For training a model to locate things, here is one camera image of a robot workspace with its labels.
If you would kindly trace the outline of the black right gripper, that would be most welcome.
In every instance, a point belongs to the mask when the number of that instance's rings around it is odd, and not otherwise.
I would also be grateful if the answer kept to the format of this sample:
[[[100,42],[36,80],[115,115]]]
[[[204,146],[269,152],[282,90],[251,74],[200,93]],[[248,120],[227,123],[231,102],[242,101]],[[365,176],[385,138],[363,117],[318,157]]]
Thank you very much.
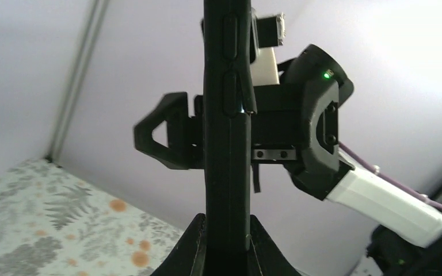
[[[280,84],[252,84],[250,184],[259,192],[260,164],[282,164],[299,190],[323,200],[352,169],[338,153],[338,108],[353,83],[313,44],[277,69]]]

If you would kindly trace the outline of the black phone case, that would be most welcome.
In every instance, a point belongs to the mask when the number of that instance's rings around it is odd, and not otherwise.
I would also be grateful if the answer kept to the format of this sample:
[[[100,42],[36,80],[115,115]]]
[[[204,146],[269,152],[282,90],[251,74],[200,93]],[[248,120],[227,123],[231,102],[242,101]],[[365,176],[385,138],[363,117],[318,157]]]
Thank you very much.
[[[246,275],[250,248],[250,1],[204,2],[204,275]]]

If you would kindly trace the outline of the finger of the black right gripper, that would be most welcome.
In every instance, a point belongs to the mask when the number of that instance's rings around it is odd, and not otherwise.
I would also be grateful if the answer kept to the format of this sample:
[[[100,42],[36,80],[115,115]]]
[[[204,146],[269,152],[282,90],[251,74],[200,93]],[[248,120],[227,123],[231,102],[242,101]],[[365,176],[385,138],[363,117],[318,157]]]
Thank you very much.
[[[188,93],[164,94],[156,107],[134,126],[135,149],[171,170],[202,170],[202,100],[201,95],[194,97],[195,112],[190,115]]]

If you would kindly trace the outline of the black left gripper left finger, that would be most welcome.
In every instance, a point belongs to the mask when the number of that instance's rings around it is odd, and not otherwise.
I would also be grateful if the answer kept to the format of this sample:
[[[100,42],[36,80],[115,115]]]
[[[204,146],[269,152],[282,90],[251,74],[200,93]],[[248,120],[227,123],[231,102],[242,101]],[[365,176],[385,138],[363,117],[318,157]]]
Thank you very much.
[[[205,214],[188,225],[170,254],[152,276],[202,276],[206,256]]]

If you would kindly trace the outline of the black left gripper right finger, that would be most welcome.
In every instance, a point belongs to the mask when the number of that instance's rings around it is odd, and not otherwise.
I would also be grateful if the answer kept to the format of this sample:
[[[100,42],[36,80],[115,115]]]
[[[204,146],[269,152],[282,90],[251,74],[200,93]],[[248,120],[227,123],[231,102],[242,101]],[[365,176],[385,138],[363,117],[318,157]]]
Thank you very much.
[[[250,216],[248,275],[301,276],[289,263],[255,215]]]

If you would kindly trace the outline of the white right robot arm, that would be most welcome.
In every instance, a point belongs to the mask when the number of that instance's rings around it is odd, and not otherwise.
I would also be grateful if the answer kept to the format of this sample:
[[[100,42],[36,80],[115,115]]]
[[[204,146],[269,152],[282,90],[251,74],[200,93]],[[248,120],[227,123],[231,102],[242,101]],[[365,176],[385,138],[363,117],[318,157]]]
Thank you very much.
[[[249,210],[259,166],[281,164],[301,191],[379,223],[367,255],[384,275],[442,275],[442,205],[341,154],[338,108],[353,84],[339,64],[311,44],[275,66],[280,84],[253,86],[244,69],[227,65],[240,55],[210,57],[193,116],[187,93],[168,93],[134,127],[138,151],[205,173],[206,212],[154,274],[296,275]]]

